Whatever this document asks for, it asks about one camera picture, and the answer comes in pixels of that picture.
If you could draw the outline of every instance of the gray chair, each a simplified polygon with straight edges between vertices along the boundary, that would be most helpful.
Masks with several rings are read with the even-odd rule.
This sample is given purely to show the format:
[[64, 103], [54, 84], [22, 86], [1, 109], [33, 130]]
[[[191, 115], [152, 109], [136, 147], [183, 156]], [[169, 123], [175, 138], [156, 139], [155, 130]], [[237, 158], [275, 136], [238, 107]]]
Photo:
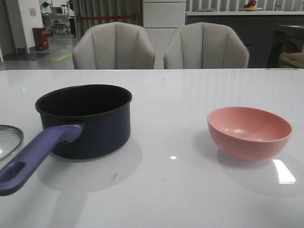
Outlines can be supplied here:
[[232, 28], [205, 22], [177, 28], [164, 53], [165, 69], [247, 68], [248, 61]]
[[75, 69], [153, 69], [154, 59], [145, 29], [121, 22], [91, 27], [73, 51]]

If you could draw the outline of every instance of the purple handle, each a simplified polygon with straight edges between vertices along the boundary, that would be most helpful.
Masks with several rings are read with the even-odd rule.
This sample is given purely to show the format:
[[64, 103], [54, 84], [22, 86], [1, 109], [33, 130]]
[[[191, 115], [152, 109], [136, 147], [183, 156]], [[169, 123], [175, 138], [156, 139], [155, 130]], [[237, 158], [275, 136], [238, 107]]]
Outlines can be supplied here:
[[76, 125], [49, 127], [29, 142], [0, 170], [0, 196], [18, 191], [58, 142], [76, 140], [82, 128]]

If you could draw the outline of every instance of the door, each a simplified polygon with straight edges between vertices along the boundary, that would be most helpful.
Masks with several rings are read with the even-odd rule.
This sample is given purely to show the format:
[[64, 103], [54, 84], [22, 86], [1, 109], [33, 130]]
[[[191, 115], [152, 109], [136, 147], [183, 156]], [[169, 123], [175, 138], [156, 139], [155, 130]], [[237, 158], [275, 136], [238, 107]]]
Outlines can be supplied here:
[[2, 55], [15, 53], [5, 0], [0, 0], [0, 47]]

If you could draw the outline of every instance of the gray curtain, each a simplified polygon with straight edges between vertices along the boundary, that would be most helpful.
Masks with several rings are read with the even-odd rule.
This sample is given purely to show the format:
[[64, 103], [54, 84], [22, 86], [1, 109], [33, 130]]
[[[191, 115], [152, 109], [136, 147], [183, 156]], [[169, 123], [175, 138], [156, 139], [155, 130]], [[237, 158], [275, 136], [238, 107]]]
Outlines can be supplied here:
[[[303, 11], [303, 0], [256, 0], [257, 7], [266, 11]], [[240, 11], [249, 0], [187, 0], [186, 11], [216, 9], [216, 11]]]
[[[143, 0], [74, 0], [74, 12], [76, 18], [76, 34], [80, 39], [92, 26], [120, 21], [130, 24], [142, 25]], [[83, 17], [106, 17], [137, 15], [129, 19], [109, 20], [83, 20]]]

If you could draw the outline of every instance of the white table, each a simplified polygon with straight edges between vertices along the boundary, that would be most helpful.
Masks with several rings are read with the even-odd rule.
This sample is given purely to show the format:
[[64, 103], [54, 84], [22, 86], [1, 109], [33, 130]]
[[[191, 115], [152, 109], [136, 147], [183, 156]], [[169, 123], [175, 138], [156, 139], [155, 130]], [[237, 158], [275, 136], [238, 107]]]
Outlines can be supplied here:
[[[35, 101], [85, 84], [132, 92], [130, 140], [87, 161], [50, 154], [0, 198], [1, 228], [304, 226], [304, 70], [1, 71], [0, 124], [22, 129], [27, 144], [42, 129]], [[271, 159], [234, 159], [208, 132], [207, 114], [222, 106], [268, 110], [294, 133]]]

